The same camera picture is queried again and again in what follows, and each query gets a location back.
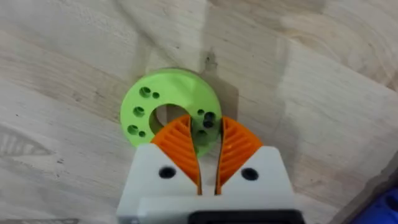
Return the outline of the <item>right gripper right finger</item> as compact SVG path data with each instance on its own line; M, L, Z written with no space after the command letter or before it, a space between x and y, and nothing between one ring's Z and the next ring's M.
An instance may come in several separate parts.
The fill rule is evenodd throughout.
M240 200L293 200L281 154L248 128L225 116L215 195Z

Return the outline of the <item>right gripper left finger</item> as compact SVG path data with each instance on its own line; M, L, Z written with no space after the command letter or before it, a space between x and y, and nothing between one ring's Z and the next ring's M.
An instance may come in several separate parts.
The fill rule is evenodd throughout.
M172 213L185 199L201 195L201 174L191 135L191 117L164 126L134 154L121 196L119 217Z

